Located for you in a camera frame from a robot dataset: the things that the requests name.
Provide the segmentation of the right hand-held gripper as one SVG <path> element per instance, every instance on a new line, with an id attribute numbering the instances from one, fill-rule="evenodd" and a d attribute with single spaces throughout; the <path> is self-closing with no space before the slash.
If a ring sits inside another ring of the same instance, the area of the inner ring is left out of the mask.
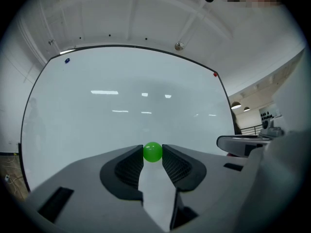
<path id="1" fill-rule="evenodd" d="M 238 157 L 248 157 L 252 150 L 265 147 L 272 140 L 256 135 L 222 135 L 216 145 L 221 150 Z"/>

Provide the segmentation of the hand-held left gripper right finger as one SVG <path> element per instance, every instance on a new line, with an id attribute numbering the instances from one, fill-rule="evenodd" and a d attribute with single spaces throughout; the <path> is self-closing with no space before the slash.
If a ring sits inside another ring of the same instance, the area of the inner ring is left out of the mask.
<path id="1" fill-rule="evenodd" d="M 233 231 L 239 209 L 229 194 L 247 158 L 162 146 L 162 165 L 175 187 L 171 231 Z"/>

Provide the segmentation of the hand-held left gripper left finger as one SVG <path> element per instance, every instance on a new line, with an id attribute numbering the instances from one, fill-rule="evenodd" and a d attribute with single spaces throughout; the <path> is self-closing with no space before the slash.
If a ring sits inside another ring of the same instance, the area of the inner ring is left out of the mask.
<path id="1" fill-rule="evenodd" d="M 26 206 L 49 233 L 165 233 L 168 176 L 130 146 L 75 161 L 33 190 Z"/>

